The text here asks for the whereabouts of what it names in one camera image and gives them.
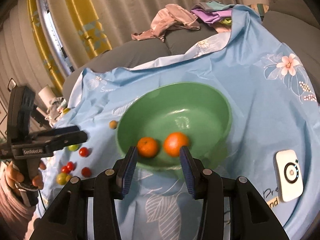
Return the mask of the person's left hand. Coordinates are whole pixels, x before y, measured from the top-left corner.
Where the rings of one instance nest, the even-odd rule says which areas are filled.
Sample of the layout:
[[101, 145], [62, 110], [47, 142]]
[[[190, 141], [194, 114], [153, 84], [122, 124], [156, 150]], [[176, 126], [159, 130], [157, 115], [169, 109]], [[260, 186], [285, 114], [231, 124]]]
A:
[[[42, 176], [41, 170], [46, 169], [46, 165], [43, 163], [43, 161], [40, 161], [39, 168], [40, 169], [38, 170], [38, 174], [32, 180], [32, 184], [35, 187], [38, 187], [39, 189], [43, 189], [44, 182], [43, 182], [43, 176]], [[20, 197], [21, 194], [18, 188], [16, 187], [16, 182], [20, 183], [24, 181], [24, 176], [20, 172], [18, 172], [16, 169], [14, 169], [12, 161], [9, 163], [9, 165], [5, 170], [5, 179], [9, 187], [12, 189], [13, 193], [16, 196]]]

